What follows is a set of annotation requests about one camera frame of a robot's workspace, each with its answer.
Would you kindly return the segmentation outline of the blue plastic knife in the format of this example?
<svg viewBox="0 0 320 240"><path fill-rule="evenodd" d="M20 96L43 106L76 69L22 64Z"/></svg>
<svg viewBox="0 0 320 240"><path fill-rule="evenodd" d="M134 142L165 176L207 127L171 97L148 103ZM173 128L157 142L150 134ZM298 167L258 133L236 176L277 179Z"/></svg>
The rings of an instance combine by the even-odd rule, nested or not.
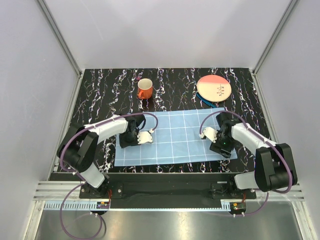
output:
<svg viewBox="0 0 320 240"><path fill-rule="evenodd" d="M197 96L197 98L202 101L204 104L206 104L207 106L211 107L211 108L217 108L217 106L211 102L209 102L208 100L204 99L198 92L195 94Z"/></svg>

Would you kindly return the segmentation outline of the blue checked cloth napkin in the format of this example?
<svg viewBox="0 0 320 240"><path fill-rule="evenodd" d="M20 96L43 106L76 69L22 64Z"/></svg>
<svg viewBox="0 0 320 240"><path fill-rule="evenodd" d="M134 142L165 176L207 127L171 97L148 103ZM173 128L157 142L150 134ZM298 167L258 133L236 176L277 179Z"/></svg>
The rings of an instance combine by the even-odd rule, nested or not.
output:
<svg viewBox="0 0 320 240"><path fill-rule="evenodd" d="M211 141L201 139L199 131L206 127L219 129L218 108L158 111L147 115L144 130L156 126L153 142L139 146L115 147L114 166L147 166L223 161L210 150Z"/></svg>

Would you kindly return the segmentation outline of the pink and cream plate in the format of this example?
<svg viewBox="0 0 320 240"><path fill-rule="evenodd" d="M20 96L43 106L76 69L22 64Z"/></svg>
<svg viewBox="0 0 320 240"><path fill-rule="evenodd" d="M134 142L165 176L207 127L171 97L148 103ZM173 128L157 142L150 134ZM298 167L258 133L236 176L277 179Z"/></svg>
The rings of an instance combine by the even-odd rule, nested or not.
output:
<svg viewBox="0 0 320 240"><path fill-rule="evenodd" d="M218 75L206 75L201 77L198 80L196 87L197 92L203 99L214 103L225 101L232 93L230 83L225 78Z"/></svg>

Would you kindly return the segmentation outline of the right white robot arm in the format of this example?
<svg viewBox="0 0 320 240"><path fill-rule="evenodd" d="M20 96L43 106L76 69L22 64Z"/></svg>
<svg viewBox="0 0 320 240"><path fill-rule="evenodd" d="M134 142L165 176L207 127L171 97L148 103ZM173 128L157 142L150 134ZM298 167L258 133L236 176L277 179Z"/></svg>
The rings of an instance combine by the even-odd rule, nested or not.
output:
<svg viewBox="0 0 320 240"><path fill-rule="evenodd" d="M227 185L230 197L239 198L246 189L286 194L297 184L293 153L288 144L269 140L233 112L220 110L216 120L219 130L210 139L211 151L229 158L235 144L240 143L254 155L254 171L237 174Z"/></svg>

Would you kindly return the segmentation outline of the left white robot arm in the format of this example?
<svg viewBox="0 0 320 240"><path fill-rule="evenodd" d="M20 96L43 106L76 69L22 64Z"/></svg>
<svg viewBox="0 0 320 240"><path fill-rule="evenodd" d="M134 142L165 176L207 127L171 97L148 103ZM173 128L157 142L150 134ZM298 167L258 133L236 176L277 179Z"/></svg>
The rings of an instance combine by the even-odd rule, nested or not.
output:
<svg viewBox="0 0 320 240"><path fill-rule="evenodd" d="M113 117L115 120L103 125L100 122L87 126L70 124L56 152L61 167L67 164L76 171L81 180L86 182L84 191L97 198L107 195L109 183L108 178L94 164L98 144L119 135L122 148L137 146L140 127L146 124L146 118L142 114Z"/></svg>

